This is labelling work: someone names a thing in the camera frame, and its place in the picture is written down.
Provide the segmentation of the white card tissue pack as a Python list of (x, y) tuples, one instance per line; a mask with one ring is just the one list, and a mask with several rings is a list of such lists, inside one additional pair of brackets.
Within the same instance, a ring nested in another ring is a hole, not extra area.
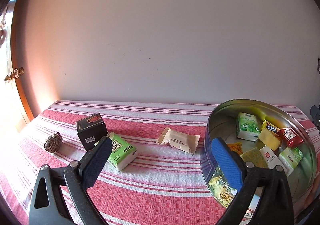
[(269, 169), (273, 169), (276, 165), (279, 165), (283, 168), (286, 176), (287, 176), (287, 169), (285, 166), (282, 164), (280, 159), (276, 156), (276, 154), (267, 146), (264, 146), (261, 148), (260, 153), (262, 154), (265, 162), (267, 163), (267, 166)]

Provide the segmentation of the yellow green scouring sponge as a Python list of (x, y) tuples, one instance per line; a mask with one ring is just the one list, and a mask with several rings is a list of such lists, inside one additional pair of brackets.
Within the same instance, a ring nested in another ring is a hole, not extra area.
[(268, 169), (268, 164), (264, 160), (261, 152), (257, 148), (248, 150), (240, 155), (244, 162), (252, 162), (258, 168)]

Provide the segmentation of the yellow sponge block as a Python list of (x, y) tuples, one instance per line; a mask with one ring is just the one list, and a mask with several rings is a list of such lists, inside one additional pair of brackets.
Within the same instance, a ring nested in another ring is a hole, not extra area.
[(273, 151), (280, 147), (280, 139), (268, 129), (261, 130), (259, 140)]

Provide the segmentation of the orange snack packet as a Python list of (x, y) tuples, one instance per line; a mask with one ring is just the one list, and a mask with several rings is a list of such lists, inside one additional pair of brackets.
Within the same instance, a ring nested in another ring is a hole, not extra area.
[(236, 152), (239, 156), (244, 153), (242, 150), (242, 142), (228, 143), (227, 146), (231, 151)]

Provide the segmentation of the brown braided rope ball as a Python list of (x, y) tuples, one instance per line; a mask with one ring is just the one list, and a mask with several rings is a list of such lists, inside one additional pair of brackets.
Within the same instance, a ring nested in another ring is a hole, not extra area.
[(59, 150), (61, 144), (62, 144), (62, 136), (59, 132), (56, 132), (50, 135), (46, 139), (44, 143), (44, 149), (49, 153), (54, 153), (57, 150)]

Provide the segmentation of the round metal tin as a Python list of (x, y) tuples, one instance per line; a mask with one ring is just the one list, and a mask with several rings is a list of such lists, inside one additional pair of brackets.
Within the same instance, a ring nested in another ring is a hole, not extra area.
[(293, 173), (287, 178), (293, 201), (295, 215), (302, 210), (316, 177), (318, 163), (313, 143), (315, 129), (310, 120), (295, 106), (272, 106), (257, 100), (235, 99), (218, 105), (209, 115), (204, 136), (204, 148), (200, 156), (201, 171), (204, 181), (213, 198), (223, 207), (228, 208), (237, 191), (233, 189), (212, 155), (211, 141), (222, 138), (227, 144), (241, 143), (243, 152), (253, 148), (261, 149), (265, 145), (259, 139), (248, 141), (238, 138), (238, 114), (249, 113), (257, 118), (261, 126), (265, 120), (282, 129), (290, 127), (303, 138), (299, 146), (303, 158)]

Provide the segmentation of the red ketchup sachet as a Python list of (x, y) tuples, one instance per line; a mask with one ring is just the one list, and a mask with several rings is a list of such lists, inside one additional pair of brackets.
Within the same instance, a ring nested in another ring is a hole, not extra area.
[(279, 137), (287, 143), (287, 146), (294, 149), (304, 143), (304, 140), (293, 128), (286, 127), (279, 131)]

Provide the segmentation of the green tea tissue pack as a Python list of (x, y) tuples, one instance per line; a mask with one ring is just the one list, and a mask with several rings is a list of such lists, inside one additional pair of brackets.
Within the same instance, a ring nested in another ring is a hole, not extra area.
[(255, 115), (239, 112), (236, 119), (237, 137), (255, 142), (260, 135), (260, 126)]

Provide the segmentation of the green white tissue pack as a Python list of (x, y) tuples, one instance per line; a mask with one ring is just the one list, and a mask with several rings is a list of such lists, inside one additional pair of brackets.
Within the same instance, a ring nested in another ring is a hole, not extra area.
[(122, 171), (138, 156), (137, 149), (118, 134), (111, 132), (107, 135), (112, 140), (112, 152), (108, 158), (117, 171)]

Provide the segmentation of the yellow blue sachet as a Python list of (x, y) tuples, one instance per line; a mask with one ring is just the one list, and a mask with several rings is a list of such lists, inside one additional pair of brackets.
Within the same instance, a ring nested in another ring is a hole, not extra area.
[(265, 129), (270, 131), (272, 134), (277, 135), (280, 132), (280, 129), (278, 127), (276, 127), (275, 125), (271, 124), (270, 122), (268, 122), (267, 120), (263, 121), (263, 124), (261, 126), (261, 129)]

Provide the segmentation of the black square gift box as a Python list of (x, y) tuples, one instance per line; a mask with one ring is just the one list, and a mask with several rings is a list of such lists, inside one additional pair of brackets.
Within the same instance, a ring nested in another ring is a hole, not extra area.
[(96, 142), (108, 135), (106, 124), (100, 113), (76, 122), (78, 137), (86, 151), (92, 150)]

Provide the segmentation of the beige snack wrapper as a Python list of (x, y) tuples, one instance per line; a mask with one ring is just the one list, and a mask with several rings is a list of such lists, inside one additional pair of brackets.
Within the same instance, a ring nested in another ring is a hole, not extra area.
[(193, 155), (196, 152), (199, 140), (200, 135), (189, 135), (166, 127), (157, 139), (157, 144), (168, 145), (171, 148), (175, 148)]

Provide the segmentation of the red white striped bedsheet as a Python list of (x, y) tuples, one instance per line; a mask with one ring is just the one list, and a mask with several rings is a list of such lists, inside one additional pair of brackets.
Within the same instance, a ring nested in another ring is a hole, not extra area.
[[(76, 122), (100, 113), (108, 134), (114, 132), (133, 145), (138, 156), (122, 171), (108, 161), (93, 187), (87, 189), (107, 224), (217, 224), (223, 208), (208, 189), (200, 156), (208, 118), (218, 105), (56, 101), (18, 135), (1, 134), (1, 195), (23, 223), (29, 223), (31, 197), (41, 166), (67, 166), (87, 152)], [(200, 135), (196, 152), (158, 145), (169, 127)], [(46, 139), (59, 132), (62, 144), (54, 153), (44, 149)], [(319, 171), (319, 130), (311, 131)], [(83, 224), (67, 187), (61, 187), (75, 224)], [(240, 223), (249, 222), (260, 200), (261, 187)]]

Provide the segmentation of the wooden door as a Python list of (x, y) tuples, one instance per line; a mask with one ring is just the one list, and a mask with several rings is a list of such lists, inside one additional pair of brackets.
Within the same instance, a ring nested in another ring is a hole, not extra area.
[(9, 83), (4, 78), (23, 67), (17, 56), (17, 23), (21, 0), (9, 0), (1, 13), (1, 134), (16, 136), (33, 120), (22, 76)]

